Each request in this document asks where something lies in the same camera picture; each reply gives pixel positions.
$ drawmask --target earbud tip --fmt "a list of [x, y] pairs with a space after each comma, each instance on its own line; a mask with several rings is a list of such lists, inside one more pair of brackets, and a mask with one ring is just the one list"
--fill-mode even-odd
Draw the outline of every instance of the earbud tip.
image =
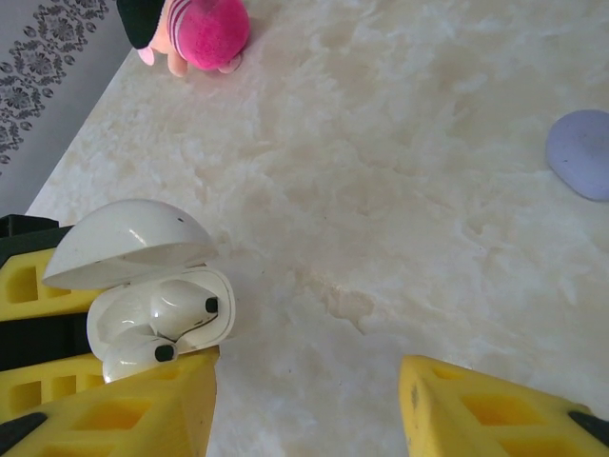
[[218, 312], [218, 298], [211, 297], [206, 300], [206, 311], [209, 314], [215, 314]]
[[175, 349], [170, 345], [162, 345], [154, 350], [154, 358], [157, 362], [169, 362], [173, 360]]

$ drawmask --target pink plush toy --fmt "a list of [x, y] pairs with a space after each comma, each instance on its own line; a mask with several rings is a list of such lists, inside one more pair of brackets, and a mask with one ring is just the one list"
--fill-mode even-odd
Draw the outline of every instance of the pink plush toy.
[[235, 71], [249, 37], [241, 0], [117, 0], [123, 26], [142, 60], [167, 55], [169, 70], [184, 76], [200, 70]]

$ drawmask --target patterned rug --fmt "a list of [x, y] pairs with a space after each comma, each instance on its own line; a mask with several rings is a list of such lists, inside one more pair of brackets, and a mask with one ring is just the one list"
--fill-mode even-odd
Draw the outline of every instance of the patterned rug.
[[0, 4], [0, 216], [27, 211], [128, 51], [113, 0]]

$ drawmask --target yellow plastic block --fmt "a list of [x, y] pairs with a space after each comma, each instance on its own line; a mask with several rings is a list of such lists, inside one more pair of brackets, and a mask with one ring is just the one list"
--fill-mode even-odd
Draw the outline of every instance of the yellow plastic block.
[[0, 321], [87, 311], [98, 290], [62, 290], [42, 284], [55, 249], [11, 257], [0, 268]]
[[104, 384], [92, 354], [0, 372], [0, 423], [47, 402]]
[[597, 457], [582, 405], [420, 356], [403, 359], [400, 404], [410, 457]]
[[204, 456], [219, 354], [216, 347], [184, 355], [24, 411], [42, 411], [49, 418], [5, 457]]

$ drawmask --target purple oval object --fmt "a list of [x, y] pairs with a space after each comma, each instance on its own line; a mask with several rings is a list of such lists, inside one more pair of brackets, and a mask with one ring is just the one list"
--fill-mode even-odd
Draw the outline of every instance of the purple oval object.
[[609, 200], [609, 112], [574, 111], [550, 129], [546, 160], [571, 189], [590, 200]]

